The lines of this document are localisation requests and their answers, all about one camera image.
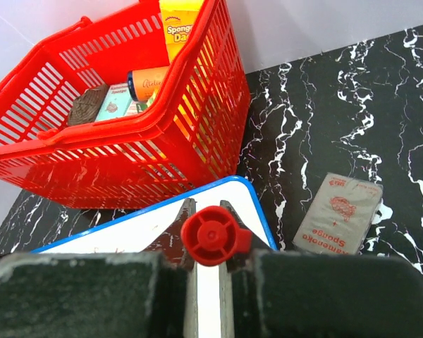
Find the red capped whiteboard marker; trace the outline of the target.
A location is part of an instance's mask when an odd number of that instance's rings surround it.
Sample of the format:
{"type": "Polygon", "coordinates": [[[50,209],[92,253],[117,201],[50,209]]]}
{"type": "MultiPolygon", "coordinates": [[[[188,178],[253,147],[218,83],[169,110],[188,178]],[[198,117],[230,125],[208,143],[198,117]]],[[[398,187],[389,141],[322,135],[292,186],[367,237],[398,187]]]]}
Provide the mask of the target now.
{"type": "Polygon", "coordinates": [[[241,228],[223,206],[208,206],[183,223],[180,238],[196,262],[211,267],[230,260],[236,254],[248,254],[252,232],[241,228]]]}

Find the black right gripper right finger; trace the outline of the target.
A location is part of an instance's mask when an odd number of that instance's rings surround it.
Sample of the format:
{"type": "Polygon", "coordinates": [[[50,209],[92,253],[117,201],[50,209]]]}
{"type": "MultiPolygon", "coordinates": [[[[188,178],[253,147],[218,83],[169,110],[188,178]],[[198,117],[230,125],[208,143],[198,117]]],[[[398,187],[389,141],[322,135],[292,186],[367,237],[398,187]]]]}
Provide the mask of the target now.
{"type": "Polygon", "coordinates": [[[262,270],[257,255],[272,248],[242,221],[229,201],[220,201],[220,206],[231,212],[241,228],[252,232],[250,252],[237,253],[219,266],[223,283],[220,295],[223,299],[222,318],[228,321],[226,327],[234,337],[270,337],[262,301],[262,270]]]}

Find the red plastic shopping basket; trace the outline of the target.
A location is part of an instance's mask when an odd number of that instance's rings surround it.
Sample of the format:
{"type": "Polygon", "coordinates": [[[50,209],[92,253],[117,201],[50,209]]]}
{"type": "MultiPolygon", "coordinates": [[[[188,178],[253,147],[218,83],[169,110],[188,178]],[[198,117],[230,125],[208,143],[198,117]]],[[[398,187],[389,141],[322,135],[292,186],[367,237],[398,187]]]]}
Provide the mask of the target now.
{"type": "Polygon", "coordinates": [[[43,39],[0,82],[0,180],[71,208],[139,209],[236,171],[250,91],[225,1],[168,58],[157,1],[43,39]],[[68,126],[73,101],[167,66],[135,116],[68,126]]]}

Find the brown round bread pack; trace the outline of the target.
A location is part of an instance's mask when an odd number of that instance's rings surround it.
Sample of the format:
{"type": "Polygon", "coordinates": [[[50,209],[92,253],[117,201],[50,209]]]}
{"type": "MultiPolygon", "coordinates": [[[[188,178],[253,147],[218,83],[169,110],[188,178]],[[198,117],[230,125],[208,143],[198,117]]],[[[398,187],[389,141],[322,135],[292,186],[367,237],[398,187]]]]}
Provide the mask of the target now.
{"type": "Polygon", "coordinates": [[[95,121],[109,90],[107,84],[90,88],[73,101],[68,114],[67,126],[82,125],[95,121]]]}

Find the orange blue can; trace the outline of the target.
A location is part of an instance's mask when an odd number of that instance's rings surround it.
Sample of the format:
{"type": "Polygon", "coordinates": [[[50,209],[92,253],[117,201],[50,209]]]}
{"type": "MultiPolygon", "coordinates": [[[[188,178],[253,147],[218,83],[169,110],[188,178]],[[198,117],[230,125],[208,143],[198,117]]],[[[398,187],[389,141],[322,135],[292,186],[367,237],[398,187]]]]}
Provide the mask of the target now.
{"type": "Polygon", "coordinates": [[[147,101],[160,88],[168,69],[168,66],[163,66],[128,72],[127,84],[132,99],[147,101]]]}

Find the tall orange sponge box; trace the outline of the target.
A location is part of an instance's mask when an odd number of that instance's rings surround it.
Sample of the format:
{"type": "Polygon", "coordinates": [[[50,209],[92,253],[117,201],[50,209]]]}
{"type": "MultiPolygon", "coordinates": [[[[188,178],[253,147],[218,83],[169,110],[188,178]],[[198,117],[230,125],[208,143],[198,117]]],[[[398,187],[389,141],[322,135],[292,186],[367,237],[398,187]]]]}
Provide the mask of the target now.
{"type": "Polygon", "coordinates": [[[160,0],[168,59],[171,63],[186,44],[203,0],[160,0]]]}

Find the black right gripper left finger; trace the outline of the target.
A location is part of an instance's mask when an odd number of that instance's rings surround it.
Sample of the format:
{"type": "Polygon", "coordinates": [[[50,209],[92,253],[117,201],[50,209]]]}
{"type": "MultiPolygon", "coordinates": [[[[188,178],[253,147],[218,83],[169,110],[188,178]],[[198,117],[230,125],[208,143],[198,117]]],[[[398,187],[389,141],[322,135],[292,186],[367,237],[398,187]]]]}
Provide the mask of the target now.
{"type": "Polygon", "coordinates": [[[195,212],[195,200],[184,199],[173,222],[145,249],[163,253],[152,303],[154,313],[149,321],[150,337],[184,336],[188,282],[194,261],[180,238],[180,231],[195,212]]]}

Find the white whiteboard blue frame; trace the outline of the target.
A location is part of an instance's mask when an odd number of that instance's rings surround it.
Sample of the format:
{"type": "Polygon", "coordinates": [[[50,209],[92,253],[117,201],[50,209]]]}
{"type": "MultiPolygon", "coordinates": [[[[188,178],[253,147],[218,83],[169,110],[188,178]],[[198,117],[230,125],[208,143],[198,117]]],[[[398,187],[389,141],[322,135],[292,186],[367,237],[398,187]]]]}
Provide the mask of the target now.
{"type": "Polygon", "coordinates": [[[188,272],[184,337],[234,337],[231,270],[275,249],[253,186],[230,176],[44,245],[37,253],[160,251],[188,272]]]}

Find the teal small box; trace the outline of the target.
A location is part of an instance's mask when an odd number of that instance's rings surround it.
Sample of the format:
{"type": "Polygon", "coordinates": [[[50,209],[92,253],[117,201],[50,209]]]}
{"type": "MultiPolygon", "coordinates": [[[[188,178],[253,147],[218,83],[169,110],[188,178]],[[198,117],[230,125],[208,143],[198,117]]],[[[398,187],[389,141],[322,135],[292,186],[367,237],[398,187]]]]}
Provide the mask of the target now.
{"type": "Polygon", "coordinates": [[[132,101],[126,82],[111,85],[102,102],[95,122],[123,117],[132,101]]]}

